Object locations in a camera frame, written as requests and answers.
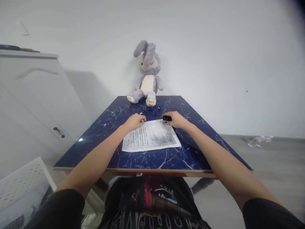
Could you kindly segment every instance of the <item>black t-shirt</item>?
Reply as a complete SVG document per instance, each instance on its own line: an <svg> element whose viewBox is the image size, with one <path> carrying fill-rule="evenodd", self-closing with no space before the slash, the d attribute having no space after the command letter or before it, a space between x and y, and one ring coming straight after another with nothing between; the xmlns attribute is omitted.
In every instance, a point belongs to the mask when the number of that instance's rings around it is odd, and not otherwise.
<svg viewBox="0 0 305 229"><path fill-rule="evenodd" d="M80 228L84 198L75 190L54 193L25 228ZM243 207L247 229L305 228L286 208L266 199L252 199ZM98 228L209 229L181 177L119 178L105 202Z"/></svg>

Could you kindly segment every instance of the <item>hand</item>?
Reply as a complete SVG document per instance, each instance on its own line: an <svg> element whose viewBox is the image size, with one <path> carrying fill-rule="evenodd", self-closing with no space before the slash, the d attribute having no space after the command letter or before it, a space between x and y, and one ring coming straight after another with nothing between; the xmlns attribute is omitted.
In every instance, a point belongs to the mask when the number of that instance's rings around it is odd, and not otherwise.
<svg viewBox="0 0 305 229"><path fill-rule="evenodd" d="M130 116L127 121L122 125L128 133L136 128L139 128L146 121L146 117L144 115L139 115L137 113Z"/></svg>
<svg viewBox="0 0 305 229"><path fill-rule="evenodd" d="M172 117L172 121L168 121L167 123L173 127L185 129L190 124L190 122L180 115L178 111L166 112L163 115Z"/></svg>

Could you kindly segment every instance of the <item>person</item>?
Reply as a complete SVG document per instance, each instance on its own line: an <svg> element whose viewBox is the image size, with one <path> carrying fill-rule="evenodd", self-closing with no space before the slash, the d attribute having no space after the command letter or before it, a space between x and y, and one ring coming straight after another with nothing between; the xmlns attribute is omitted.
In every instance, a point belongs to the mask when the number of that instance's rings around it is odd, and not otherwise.
<svg viewBox="0 0 305 229"><path fill-rule="evenodd" d="M194 139L216 177L239 206L247 229L305 228L232 154L177 111L164 115L172 117L172 121L168 122L171 126L184 129ZM91 187L107 168L126 134L142 126L145 121L143 115L132 115L94 148L71 171L25 228L80 228L84 200ZM201 218L192 192L183 178L140 176L116 180L108 192L105 213L98 228L205 229L210 226Z"/></svg>

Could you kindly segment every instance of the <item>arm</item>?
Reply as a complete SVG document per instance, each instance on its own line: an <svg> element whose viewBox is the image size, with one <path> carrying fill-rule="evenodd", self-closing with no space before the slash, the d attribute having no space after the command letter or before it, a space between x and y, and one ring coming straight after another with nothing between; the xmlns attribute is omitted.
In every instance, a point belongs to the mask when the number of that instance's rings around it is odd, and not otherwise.
<svg viewBox="0 0 305 229"><path fill-rule="evenodd" d="M144 115L134 114L113 134L95 147L68 175L56 191L75 189L86 199L91 187L106 170L112 155L123 138L144 124Z"/></svg>
<svg viewBox="0 0 305 229"><path fill-rule="evenodd" d="M141 83L144 79L144 76L142 76L138 81L137 81L137 84L136 86L134 87L136 90L140 89L140 86L141 86Z"/></svg>
<svg viewBox="0 0 305 229"><path fill-rule="evenodd" d="M167 112L164 115L172 117L172 121L168 122L171 126L184 129L194 139L214 174L230 192L241 210L244 204L253 198L268 199L280 204L249 169L177 111Z"/></svg>
<svg viewBox="0 0 305 229"><path fill-rule="evenodd" d="M163 82L159 76L156 76L156 82L157 82L158 89L160 91L163 91L164 90Z"/></svg>

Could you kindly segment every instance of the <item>bunny foot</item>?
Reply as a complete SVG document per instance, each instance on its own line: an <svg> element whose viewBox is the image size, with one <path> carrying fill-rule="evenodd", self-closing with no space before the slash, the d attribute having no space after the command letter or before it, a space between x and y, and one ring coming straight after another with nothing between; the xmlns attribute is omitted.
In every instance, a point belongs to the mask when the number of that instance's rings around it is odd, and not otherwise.
<svg viewBox="0 0 305 229"><path fill-rule="evenodd" d="M134 102L133 97L131 97L130 95L129 95L129 96L127 96L127 99L128 99L128 101L129 101L129 102L131 102L131 103L135 103L135 102Z"/></svg>
<svg viewBox="0 0 305 229"><path fill-rule="evenodd" d="M146 100L146 105L147 105L148 107L153 107L153 106L155 106L155 105L156 105L156 99L153 99L153 98L147 99L147 100Z"/></svg>

